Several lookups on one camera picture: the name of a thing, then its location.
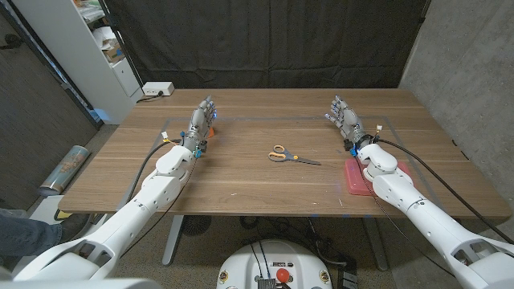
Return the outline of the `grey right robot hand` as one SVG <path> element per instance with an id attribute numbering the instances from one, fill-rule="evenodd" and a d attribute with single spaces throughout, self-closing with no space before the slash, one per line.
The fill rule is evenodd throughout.
<path id="1" fill-rule="evenodd" d="M 345 151 L 357 154 L 366 145 L 373 143 L 373 137 L 365 132 L 361 118 L 338 95 L 331 103 L 330 113 L 324 116 L 340 130 Z"/>

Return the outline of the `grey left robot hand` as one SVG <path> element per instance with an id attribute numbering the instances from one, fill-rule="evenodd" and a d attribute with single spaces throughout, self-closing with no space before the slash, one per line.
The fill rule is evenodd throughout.
<path id="1" fill-rule="evenodd" d="M 196 157 L 206 152 L 207 138 L 217 110 L 211 95 L 208 95 L 196 109 L 194 109 L 188 130 L 182 137 L 181 145 L 189 149 Z"/>

